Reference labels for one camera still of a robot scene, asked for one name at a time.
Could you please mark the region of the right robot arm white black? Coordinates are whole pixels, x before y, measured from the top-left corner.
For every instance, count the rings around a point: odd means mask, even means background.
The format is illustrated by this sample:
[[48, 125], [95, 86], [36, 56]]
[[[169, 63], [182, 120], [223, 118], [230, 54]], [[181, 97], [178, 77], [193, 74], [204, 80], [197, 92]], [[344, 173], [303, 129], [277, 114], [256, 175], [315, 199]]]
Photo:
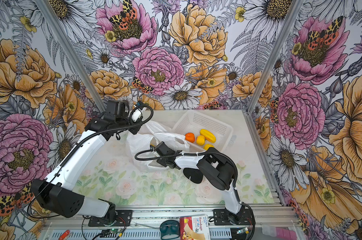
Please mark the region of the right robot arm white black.
[[235, 163], [214, 147], [202, 153], [186, 153], [174, 151], [164, 142], [150, 150], [158, 155], [156, 162], [164, 167], [184, 171], [184, 175], [195, 184], [207, 180], [222, 193], [227, 217], [222, 219], [231, 224], [240, 223], [240, 213], [243, 209], [236, 189], [238, 170]]

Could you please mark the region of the white plastic bag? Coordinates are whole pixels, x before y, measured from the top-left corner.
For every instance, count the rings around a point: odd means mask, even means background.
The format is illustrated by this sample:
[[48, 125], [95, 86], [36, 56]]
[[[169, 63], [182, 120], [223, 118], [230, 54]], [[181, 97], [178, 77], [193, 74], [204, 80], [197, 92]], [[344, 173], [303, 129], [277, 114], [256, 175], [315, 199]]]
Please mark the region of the white plastic bag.
[[141, 127], [137, 134], [128, 133], [126, 139], [126, 154], [140, 171], [157, 172], [165, 170], [165, 167], [156, 161], [138, 161], [134, 156], [141, 151], [150, 150], [151, 146], [156, 146], [164, 142], [174, 151], [190, 150], [190, 144], [186, 141], [185, 136], [173, 133], [171, 128], [155, 121], [149, 121]]

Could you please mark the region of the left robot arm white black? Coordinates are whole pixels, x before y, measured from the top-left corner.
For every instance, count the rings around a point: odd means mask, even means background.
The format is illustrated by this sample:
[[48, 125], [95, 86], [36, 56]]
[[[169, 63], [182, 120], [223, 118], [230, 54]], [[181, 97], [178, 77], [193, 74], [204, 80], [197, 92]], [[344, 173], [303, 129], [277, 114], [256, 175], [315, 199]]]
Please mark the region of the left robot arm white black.
[[125, 101], [108, 101], [106, 110], [89, 121], [80, 140], [63, 161], [45, 179], [32, 181], [33, 201], [66, 218], [90, 216], [112, 224], [117, 219], [115, 204], [85, 197], [73, 189], [84, 168], [111, 137], [124, 131], [136, 134], [149, 121], [143, 118], [145, 110], [153, 109], [141, 101], [132, 110]]

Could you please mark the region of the peach toy fruit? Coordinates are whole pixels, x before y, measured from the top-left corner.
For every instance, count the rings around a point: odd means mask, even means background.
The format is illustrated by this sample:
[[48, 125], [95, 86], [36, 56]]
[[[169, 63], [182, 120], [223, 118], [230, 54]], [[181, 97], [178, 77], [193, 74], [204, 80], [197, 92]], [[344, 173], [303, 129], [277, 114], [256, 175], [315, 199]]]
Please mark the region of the peach toy fruit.
[[203, 146], [205, 144], [206, 138], [202, 135], [196, 137], [195, 143], [199, 146]]

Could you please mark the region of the orange toy orange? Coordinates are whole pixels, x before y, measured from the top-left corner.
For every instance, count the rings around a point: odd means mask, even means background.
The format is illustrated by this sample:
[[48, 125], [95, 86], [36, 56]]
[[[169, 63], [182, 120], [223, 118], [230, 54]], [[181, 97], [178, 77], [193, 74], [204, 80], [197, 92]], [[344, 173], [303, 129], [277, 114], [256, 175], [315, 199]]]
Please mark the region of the orange toy orange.
[[185, 139], [190, 143], [194, 143], [196, 138], [195, 138], [195, 135], [193, 133], [186, 133], [185, 134]]

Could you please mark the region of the yellow toy lemon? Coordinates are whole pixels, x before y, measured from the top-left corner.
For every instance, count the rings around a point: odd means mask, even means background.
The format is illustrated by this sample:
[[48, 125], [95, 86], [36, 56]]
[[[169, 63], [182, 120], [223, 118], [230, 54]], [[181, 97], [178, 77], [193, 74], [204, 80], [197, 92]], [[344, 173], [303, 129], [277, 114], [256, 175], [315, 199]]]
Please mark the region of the yellow toy lemon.
[[214, 146], [211, 145], [211, 144], [205, 144], [205, 145], [204, 145], [204, 150], [207, 151], [209, 148], [214, 148]]

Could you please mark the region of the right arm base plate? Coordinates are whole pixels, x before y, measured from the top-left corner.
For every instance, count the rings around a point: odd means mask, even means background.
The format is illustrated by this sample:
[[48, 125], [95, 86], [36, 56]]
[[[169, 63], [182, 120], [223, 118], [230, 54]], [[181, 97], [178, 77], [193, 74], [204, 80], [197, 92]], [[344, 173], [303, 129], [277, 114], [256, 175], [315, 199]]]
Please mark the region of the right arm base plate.
[[256, 224], [253, 211], [246, 207], [242, 207], [237, 214], [227, 209], [214, 209], [213, 216], [216, 226], [254, 226]]

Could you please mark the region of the yellow toy corn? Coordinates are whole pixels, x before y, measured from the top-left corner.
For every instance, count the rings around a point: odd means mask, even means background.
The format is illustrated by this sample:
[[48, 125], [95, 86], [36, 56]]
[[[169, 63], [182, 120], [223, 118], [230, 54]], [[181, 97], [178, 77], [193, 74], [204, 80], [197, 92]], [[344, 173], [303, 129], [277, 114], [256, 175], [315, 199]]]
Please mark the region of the yellow toy corn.
[[200, 135], [204, 136], [205, 139], [211, 143], [215, 143], [217, 140], [216, 136], [212, 132], [205, 130], [205, 129], [200, 130]]

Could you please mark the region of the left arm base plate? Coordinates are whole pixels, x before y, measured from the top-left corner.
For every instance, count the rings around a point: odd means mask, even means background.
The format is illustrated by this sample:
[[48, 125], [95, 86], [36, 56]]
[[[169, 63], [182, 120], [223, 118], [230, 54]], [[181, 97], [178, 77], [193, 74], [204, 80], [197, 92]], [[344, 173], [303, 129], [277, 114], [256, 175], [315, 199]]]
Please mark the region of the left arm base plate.
[[91, 217], [88, 225], [90, 227], [128, 227], [132, 220], [132, 210], [115, 210], [105, 217]]

